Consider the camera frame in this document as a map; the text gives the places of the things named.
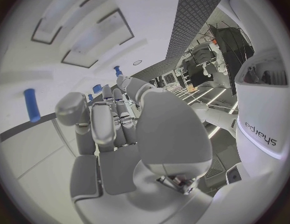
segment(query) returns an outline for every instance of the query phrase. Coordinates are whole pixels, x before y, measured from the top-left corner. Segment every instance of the white wall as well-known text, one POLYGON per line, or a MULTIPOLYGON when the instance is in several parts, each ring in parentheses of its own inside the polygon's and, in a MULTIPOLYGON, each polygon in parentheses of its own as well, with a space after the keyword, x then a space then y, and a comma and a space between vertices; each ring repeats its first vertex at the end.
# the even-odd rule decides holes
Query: white wall
MULTIPOLYGON (((62 129, 68 140, 73 138, 73 127, 62 129)), ((31 198, 24 202, 34 202, 58 223, 82 223, 69 193, 75 157, 65 146, 52 121, 5 140, 0 148, 21 189, 31 198)))

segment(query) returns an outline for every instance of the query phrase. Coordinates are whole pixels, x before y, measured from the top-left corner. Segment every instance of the recessed ceiling light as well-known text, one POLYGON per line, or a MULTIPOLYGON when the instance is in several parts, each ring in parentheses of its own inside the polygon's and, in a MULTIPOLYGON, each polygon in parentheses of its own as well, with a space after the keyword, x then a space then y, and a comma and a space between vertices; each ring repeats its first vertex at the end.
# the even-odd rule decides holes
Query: recessed ceiling light
POLYGON ((141 60, 135 61, 135 62, 133 63, 133 65, 134 65, 134 66, 137 66, 137 65, 140 64, 141 62, 142 62, 141 60))

